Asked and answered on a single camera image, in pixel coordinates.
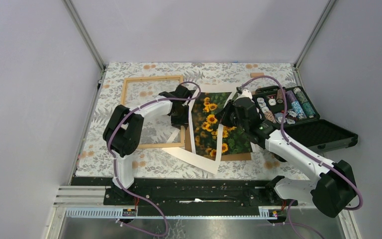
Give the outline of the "sunflower photo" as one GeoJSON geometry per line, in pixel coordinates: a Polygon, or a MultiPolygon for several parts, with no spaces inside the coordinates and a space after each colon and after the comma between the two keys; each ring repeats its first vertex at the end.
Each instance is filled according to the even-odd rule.
{"type": "Polygon", "coordinates": [[[251,143],[243,130],[223,126],[219,129],[219,119],[215,117],[225,106],[231,92],[202,93],[191,110],[193,149],[197,155],[214,160],[217,154],[228,156],[251,153],[251,143]]]}

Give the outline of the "wooden picture frame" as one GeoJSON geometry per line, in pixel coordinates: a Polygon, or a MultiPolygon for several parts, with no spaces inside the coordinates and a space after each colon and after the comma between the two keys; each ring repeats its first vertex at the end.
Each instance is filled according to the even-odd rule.
{"type": "MultiPolygon", "coordinates": [[[[182,75],[125,78],[120,103],[134,109],[156,99],[161,92],[174,91],[183,81],[182,75]]],[[[169,116],[144,117],[139,149],[183,147],[184,145],[184,127],[173,127],[169,116]]]]}

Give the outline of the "white mat board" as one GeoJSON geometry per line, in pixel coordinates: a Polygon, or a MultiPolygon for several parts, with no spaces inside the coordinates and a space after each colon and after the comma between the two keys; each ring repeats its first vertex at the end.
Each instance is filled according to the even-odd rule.
{"type": "MultiPolygon", "coordinates": [[[[200,85],[200,88],[201,88],[201,93],[229,92],[229,94],[227,94],[226,100],[230,100],[237,93],[237,90],[236,90],[237,86],[238,86],[237,84],[225,84],[225,85],[203,84],[203,85],[200,85]]],[[[177,159],[216,175],[218,171],[218,167],[221,163],[221,152],[220,152],[221,139],[217,140],[215,149],[217,150],[216,156],[214,157],[214,160],[211,160],[211,159],[195,154],[194,153],[195,150],[191,152],[180,147],[162,148],[164,152],[176,157],[177,159]]]]}

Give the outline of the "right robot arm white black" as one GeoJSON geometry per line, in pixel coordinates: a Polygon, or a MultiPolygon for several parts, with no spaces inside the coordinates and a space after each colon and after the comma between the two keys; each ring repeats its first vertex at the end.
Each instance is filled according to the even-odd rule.
{"type": "Polygon", "coordinates": [[[350,210],[348,205],[355,198],[359,204],[352,209],[363,206],[364,200],[349,163],[320,156],[290,137],[283,126],[261,119],[251,98],[229,100],[215,118],[222,126],[243,130],[251,143],[278,155],[308,177],[308,180],[276,178],[274,186],[265,192],[268,203],[278,205],[284,199],[310,203],[331,218],[342,210],[350,210]]]}

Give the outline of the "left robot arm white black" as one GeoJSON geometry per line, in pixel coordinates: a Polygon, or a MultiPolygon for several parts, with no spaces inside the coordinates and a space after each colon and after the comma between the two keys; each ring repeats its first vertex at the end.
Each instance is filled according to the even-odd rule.
{"type": "Polygon", "coordinates": [[[135,108],[118,105],[103,132],[108,152],[114,157],[113,185],[118,189],[115,198],[124,205],[134,200],[130,186],[134,183],[131,155],[139,146],[145,120],[169,116],[171,126],[176,129],[188,127],[189,101],[194,90],[183,83],[174,91],[161,92],[155,99],[135,108]]]}

